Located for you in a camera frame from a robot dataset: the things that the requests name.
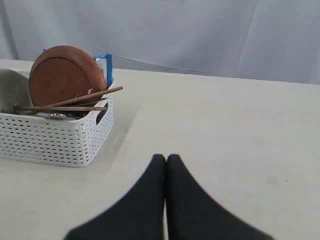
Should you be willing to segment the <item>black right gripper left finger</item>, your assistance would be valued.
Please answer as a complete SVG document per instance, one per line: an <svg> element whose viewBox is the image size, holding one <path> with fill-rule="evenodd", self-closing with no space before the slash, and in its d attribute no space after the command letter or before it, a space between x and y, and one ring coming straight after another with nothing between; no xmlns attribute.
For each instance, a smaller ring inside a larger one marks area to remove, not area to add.
<svg viewBox="0 0 320 240"><path fill-rule="evenodd" d="M134 186L109 209L71 229L66 240L164 239L166 160L152 156Z"/></svg>

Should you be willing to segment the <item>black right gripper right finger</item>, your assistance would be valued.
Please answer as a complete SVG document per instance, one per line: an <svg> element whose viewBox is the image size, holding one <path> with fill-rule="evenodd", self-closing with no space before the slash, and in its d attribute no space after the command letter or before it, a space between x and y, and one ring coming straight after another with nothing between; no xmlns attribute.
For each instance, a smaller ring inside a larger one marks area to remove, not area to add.
<svg viewBox="0 0 320 240"><path fill-rule="evenodd" d="M166 217L171 240L272 239L212 199L178 154L166 162Z"/></svg>

